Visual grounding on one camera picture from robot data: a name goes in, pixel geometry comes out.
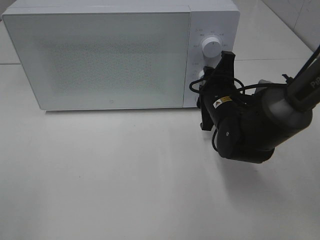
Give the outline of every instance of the white tiled floor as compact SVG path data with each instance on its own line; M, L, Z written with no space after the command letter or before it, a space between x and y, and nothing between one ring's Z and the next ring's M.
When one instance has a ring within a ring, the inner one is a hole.
M283 21L294 29L305 0L262 0Z
M233 0L240 10L234 44L237 60L308 58L310 49L260 0ZM19 63L0 22L0 64Z
M295 25L295 32L314 50L320 45L320 1L306 0Z
M244 85L256 84L259 80L273 83L285 83L282 74L294 77L307 59L264 59L264 60L238 60L234 64L234 74Z
M243 60L235 74L303 62ZM197 109L45 113L21 65L0 73L0 239L319 239L319 108L255 165L220 158Z

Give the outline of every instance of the white microwave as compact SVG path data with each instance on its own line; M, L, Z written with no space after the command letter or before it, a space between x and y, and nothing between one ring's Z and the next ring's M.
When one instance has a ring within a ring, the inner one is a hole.
M231 0L17 0L2 15L42 110L190 108L232 51Z

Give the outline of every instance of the warning label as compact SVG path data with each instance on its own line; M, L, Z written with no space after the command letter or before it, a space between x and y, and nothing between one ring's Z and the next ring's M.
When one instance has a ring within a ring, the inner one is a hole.
M229 102L232 101L232 99L229 96L224 96L221 97L220 99L218 99L217 101L215 101L213 103L213 107L216 109L217 107L219 107L221 104L225 103L225 102Z

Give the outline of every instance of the microwave door window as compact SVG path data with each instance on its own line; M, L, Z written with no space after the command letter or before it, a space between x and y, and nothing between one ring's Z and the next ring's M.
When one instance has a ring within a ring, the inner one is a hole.
M6 16L45 110L182 107L189 13Z

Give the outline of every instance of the black cable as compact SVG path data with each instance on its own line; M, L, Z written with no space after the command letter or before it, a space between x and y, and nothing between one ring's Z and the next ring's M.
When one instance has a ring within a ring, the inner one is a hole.
M189 85L189 89L192 92L197 93L197 94L210 95L211 94L210 92L205 92L205 91L201 91L201 90L197 90L197 89L193 88L194 84L199 83L199 82L201 82L203 80L204 79L202 78L202 79L199 79L199 80L191 82L190 85ZM235 94L235 93L238 93L238 92L241 92L241 91L244 91L244 90L248 90L248 89L256 89L256 88L285 88L287 86L288 85L286 83L258 83L258 84L252 84L252 85L248 85L248 86L243 86L243 87L237 88L235 91L233 91L233 92L231 92L231 93L229 93L227 95L232 95L232 94Z
M214 133L213 133L213 136L212 136L212 146L213 146L213 149L218 152L218 149L217 149L216 144L215 144L215 138L216 138L217 132L218 132L218 130L215 129Z
M301 68L301 70L297 73L297 75L294 77L294 79L297 79L307 68L313 63L313 61L317 58L317 56L320 54L320 45L315 50L315 52L311 55L311 57L306 61L305 65Z
M230 79L230 80L233 80L233 81L236 81L237 83L239 83L241 85L241 87L243 87L243 88L245 87L245 85L239 79L236 79L235 77L228 76L228 75L223 75L223 74L218 74L218 75L213 75L213 76L210 76L210 77L200 78L198 80L195 80L195 81L191 82L190 85L189 85L189 89L194 93L203 94L203 92L201 90L197 90L197 89L193 88L193 85L195 85L197 83L200 83L203 80L206 80L207 78L210 78L210 80L215 79L215 78Z

